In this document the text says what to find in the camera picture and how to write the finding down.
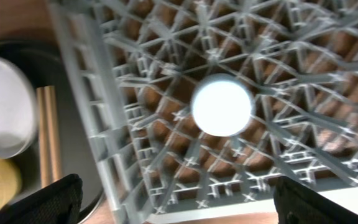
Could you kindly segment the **white ceramic plate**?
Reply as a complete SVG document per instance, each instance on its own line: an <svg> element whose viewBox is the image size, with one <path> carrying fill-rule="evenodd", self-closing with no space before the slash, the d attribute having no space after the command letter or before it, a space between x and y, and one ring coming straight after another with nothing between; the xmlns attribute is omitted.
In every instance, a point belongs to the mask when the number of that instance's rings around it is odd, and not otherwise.
<svg viewBox="0 0 358 224"><path fill-rule="evenodd" d="M0 57L0 158L24 152L37 133L35 90L24 72Z"/></svg>

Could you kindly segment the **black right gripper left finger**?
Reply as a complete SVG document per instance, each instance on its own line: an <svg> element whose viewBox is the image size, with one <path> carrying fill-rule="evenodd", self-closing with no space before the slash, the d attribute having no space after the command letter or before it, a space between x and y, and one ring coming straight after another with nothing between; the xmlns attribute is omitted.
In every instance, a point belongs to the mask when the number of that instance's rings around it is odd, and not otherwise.
<svg viewBox="0 0 358 224"><path fill-rule="evenodd" d="M70 174L0 211L0 224L72 224L80 216L83 181Z"/></svg>

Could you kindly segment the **wooden chopstick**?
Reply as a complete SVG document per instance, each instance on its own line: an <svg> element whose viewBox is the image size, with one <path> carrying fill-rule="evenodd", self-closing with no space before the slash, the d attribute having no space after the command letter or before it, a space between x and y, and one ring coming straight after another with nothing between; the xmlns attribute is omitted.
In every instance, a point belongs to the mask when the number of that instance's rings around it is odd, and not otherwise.
<svg viewBox="0 0 358 224"><path fill-rule="evenodd" d="M48 135L45 92L43 88L37 89L37 102L39 107L39 162L42 188L50 184Z"/></svg>
<svg viewBox="0 0 358 224"><path fill-rule="evenodd" d="M53 181L55 182L63 177L60 156L57 100L54 86L46 86L44 88L44 91L47 112L48 138L50 145L50 158L52 165L52 177Z"/></svg>

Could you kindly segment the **light blue plastic cup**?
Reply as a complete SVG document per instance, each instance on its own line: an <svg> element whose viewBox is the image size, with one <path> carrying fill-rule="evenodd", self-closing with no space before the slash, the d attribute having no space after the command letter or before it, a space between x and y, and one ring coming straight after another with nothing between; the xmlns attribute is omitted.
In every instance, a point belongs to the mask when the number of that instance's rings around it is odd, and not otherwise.
<svg viewBox="0 0 358 224"><path fill-rule="evenodd" d="M195 124L204 133L234 136L248 127L255 113L254 96L233 76L215 73L197 84L190 109Z"/></svg>

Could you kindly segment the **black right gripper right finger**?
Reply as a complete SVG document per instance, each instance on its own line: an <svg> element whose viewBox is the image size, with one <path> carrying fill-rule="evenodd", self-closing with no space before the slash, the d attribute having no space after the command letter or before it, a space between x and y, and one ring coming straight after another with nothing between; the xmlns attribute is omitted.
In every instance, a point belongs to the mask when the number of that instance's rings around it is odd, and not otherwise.
<svg viewBox="0 0 358 224"><path fill-rule="evenodd" d="M279 224L358 224L358 214L286 176L278 178L273 201Z"/></svg>

